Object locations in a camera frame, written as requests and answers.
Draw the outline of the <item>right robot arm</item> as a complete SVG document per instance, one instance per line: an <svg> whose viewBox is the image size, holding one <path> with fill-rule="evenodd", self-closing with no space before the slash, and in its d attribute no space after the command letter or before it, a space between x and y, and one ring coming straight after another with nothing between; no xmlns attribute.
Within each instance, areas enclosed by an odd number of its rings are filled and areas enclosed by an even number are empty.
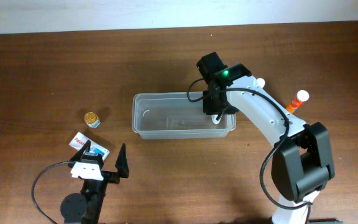
<svg viewBox="0 0 358 224"><path fill-rule="evenodd" d="M277 207L271 223L311 223L315 198L335 176L326 127L286 110L241 63L229 67L212 52L196 66L208 86L199 98L204 113L218 123L241 112L272 146L259 173L264 194Z"/></svg>

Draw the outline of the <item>white spray bottle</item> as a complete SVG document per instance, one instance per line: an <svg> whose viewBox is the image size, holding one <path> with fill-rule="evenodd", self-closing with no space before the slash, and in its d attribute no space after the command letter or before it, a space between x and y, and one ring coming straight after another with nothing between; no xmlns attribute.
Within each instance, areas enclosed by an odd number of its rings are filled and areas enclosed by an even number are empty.
<svg viewBox="0 0 358 224"><path fill-rule="evenodd" d="M221 114L214 114L211 116L212 122L214 124L219 124L221 122L222 119L222 115Z"/></svg>

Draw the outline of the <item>orange tube white cap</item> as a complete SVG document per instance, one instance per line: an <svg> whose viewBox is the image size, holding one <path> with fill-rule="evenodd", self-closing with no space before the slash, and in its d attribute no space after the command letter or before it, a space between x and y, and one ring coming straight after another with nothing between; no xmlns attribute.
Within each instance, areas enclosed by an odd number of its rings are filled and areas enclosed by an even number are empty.
<svg viewBox="0 0 358 224"><path fill-rule="evenodd" d="M286 107L289 113L294 113L304 102L309 100L309 93L306 90L300 90L296 94L296 97Z"/></svg>

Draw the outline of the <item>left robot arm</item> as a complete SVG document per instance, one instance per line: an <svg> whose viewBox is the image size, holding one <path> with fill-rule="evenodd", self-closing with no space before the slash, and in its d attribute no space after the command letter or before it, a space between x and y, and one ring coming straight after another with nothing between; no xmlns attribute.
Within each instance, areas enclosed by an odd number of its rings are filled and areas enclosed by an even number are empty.
<svg viewBox="0 0 358 224"><path fill-rule="evenodd" d="M126 145L123 144L111 172L103 170L103 157L91 151L91 141L69 160L71 176L83 181L79 193L66 196L60 205L60 213L65 223L97 223L101 213L108 184L119 184L121 179L129 177L129 166L126 158Z"/></svg>

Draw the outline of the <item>dark bottle white cap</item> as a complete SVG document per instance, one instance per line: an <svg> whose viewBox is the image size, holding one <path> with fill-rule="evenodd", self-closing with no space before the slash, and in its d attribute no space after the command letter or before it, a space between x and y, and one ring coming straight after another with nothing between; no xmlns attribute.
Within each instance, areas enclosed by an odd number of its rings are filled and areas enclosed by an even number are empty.
<svg viewBox="0 0 358 224"><path fill-rule="evenodd" d="M265 80L263 78L256 79L259 87L263 88L265 86Z"/></svg>

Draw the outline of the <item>white Panadol medicine box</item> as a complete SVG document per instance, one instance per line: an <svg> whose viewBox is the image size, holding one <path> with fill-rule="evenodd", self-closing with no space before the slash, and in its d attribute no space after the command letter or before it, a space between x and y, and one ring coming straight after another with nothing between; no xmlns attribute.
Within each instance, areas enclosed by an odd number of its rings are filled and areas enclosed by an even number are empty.
<svg viewBox="0 0 358 224"><path fill-rule="evenodd" d="M108 149L106 149L105 147L99 145L98 143L95 143L94 141L92 141L90 138L86 137L84 134L82 134L81 132L78 132L73 139L70 141L69 145L76 149L77 151L79 151L87 141L90 141L90 152L93 153L97 153L102 155L103 160L105 160L110 151Z"/></svg>

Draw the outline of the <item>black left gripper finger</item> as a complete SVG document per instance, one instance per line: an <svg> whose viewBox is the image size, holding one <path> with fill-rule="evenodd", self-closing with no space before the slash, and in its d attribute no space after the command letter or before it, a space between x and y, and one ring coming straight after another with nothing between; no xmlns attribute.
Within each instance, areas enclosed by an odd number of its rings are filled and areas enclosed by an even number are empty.
<svg viewBox="0 0 358 224"><path fill-rule="evenodd" d="M123 143L119 154L117 156L117 160L115 163L115 168L117 169L117 173L120 178L128 178L129 177L129 166L127 163L127 157L126 157L126 144Z"/></svg>
<svg viewBox="0 0 358 224"><path fill-rule="evenodd" d="M81 160L81 158L83 157L84 153L90 151L90 145L91 145L91 141L87 140L83 144L83 147L79 151L77 151L76 154L70 159L70 163L74 164L76 162L79 162Z"/></svg>

